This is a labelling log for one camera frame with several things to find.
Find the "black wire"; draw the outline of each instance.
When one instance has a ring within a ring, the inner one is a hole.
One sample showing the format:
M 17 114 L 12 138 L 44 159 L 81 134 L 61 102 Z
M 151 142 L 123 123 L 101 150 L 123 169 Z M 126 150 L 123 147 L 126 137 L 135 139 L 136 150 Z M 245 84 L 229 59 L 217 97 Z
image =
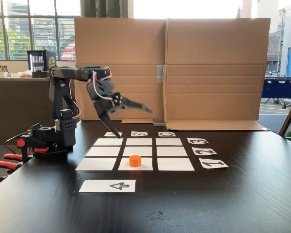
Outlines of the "black wire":
M 12 137 L 12 138 L 10 138 L 9 140 L 6 140 L 5 141 L 5 143 L 4 143 L 4 146 L 7 148 L 7 149 L 9 149 L 13 154 L 16 154 L 16 152 L 14 151 L 14 150 L 12 150 L 8 145 L 6 145 L 9 141 L 11 141 L 12 139 L 14 139 L 14 138 L 16 138 L 16 137 L 18 137 L 18 136 L 21 136 L 21 135 L 23 135 L 23 134 L 26 134 L 27 132 L 24 132 L 24 133 L 20 133 L 19 135 L 16 135 L 16 136 L 14 136 L 14 137 Z

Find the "white paper card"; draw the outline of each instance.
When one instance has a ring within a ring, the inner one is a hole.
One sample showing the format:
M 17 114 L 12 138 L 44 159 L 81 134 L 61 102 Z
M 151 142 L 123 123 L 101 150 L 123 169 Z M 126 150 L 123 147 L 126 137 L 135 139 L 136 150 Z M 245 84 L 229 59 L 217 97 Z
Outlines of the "white paper card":
M 94 146 L 121 146 L 122 143 L 122 138 L 99 138 L 94 143 Z
M 180 138 L 156 138 L 157 146 L 182 146 Z
M 76 171 L 111 171 L 116 158 L 84 158 Z
M 116 137 L 116 136 L 115 136 L 115 134 L 112 133 L 112 132 L 106 132 L 105 137 Z
M 175 137 L 175 133 L 173 132 L 159 132 L 160 137 Z
M 212 155 L 212 154 L 217 154 L 214 152 L 213 149 L 207 149 L 207 148 L 195 148 L 192 147 L 194 154 L 196 155 Z
M 159 171 L 194 171 L 189 158 L 157 158 Z
M 131 131 L 131 136 L 132 136 L 132 137 L 147 136 L 147 132 L 136 132 L 136 131 Z
M 164 156 L 188 156 L 184 147 L 156 147 L 158 157 Z
M 228 167 L 223 161 L 218 159 L 199 159 L 203 168 L 221 168 L 221 167 Z
M 152 156 L 152 147 L 125 147 L 123 156 Z
M 128 138 L 126 146 L 152 146 L 152 138 Z
M 85 155 L 88 156 L 118 156 L 121 147 L 92 147 Z
M 187 137 L 188 142 L 191 144 L 206 144 L 208 143 L 205 139 L 203 138 L 191 138 L 191 137 Z
M 129 158 L 122 158 L 120 166 L 118 168 L 119 171 L 152 171 L 152 158 L 141 158 L 141 166 L 132 167 L 129 166 Z
M 86 180 L 79 193 L 134 193 L 135 180 Z

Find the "table surface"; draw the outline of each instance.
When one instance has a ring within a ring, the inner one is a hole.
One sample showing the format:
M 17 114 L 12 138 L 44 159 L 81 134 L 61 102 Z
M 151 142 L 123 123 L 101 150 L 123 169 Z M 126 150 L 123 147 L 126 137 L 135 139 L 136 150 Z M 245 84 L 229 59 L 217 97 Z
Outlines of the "table surface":
M 152 138 L 166 131 L 152 124 L 117 125 L 124 138 L 131 131 Z M 80 122 L 67 161 L 33 158 L 0 183 L 0 233 L 291 233 L 290 141 L 273 132 L 176 132 L 195 171 L 157 171 L 154 162 L 153 171 L 76 172 L 106 132 L 100 122 Z M 208 140 L 229 167 L 202 168 L 186 137 Z M 136 179 L 136 192 L 78 193 L 88 179 Z M 146 216 L 156 211 L 179 225 L 158 221 L 145 227 Z

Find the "orange block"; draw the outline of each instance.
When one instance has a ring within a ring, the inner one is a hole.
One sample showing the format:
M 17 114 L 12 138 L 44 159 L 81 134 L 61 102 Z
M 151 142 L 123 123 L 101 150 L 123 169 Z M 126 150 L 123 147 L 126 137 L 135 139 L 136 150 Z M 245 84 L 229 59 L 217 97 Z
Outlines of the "orange block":
M 141 166 L 141 156 L 139 156 L 139 155 L 130 156 L 129 157 L 129 166 L 132 166 L 132 167 Z

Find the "cardboard box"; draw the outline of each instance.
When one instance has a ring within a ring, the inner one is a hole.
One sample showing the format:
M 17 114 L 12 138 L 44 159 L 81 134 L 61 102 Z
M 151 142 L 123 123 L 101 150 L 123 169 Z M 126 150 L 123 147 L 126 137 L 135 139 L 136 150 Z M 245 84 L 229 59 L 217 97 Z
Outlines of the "cardboard box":
M 112 119 L 172 130 L 261 130 L 259 104 L 270 19 L 75 19 L 76 66 L 109 66 L 114 91 L 154 111 L 119 110 Z M 164 79 L 161 82 L 162 65 Z M 98 119 L 76 82 L 82 120 Z
M 168 19 L 164 120 L 172 130 L 261 130 L 270 19 Z
M 113 120 L 153 122 L 163 119 L 162 75 L 165 59 L 164 19 L 76 18 L 76 67 L 110 67 L 114 92 L 147 105 L 154 114 L 123 109 L 111 114 Z M 76 82 L 76 99 L 82 120 L 97 120 L 86 83 Z

